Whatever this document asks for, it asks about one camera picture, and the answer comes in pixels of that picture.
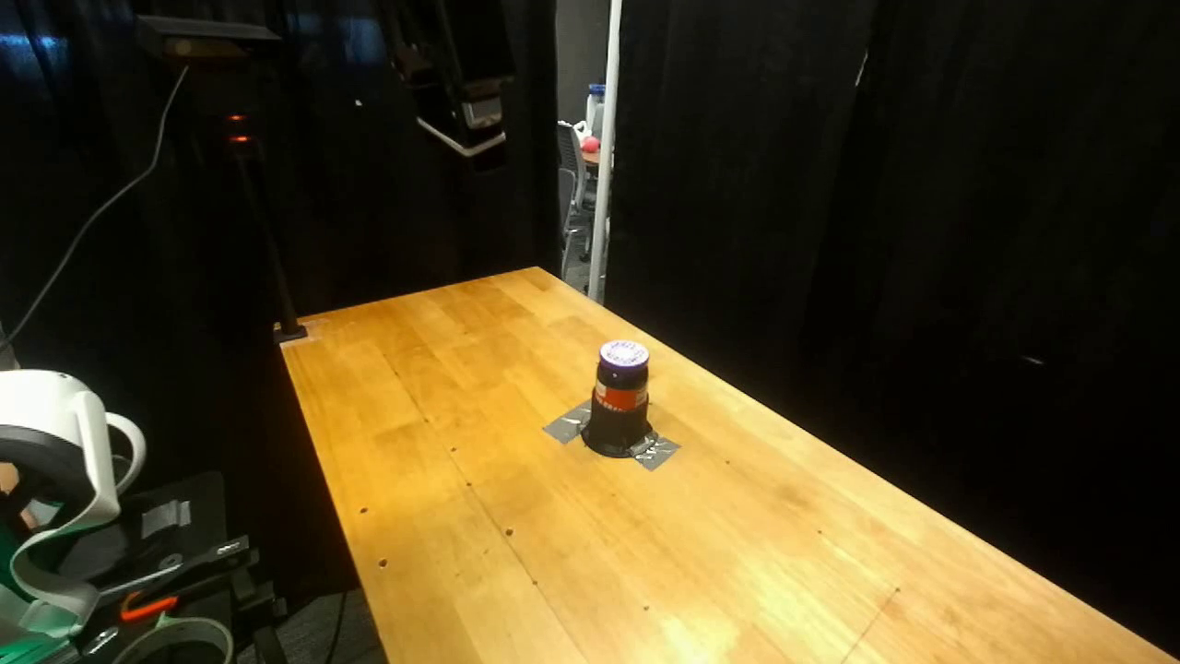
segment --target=black curtain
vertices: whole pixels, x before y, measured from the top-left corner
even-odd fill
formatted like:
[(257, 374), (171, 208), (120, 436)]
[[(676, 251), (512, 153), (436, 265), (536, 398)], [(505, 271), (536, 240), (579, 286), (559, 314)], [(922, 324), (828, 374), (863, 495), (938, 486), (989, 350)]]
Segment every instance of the black curtain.
[(628, 3), (611, 304), (1180, 649), (1180, 7)]

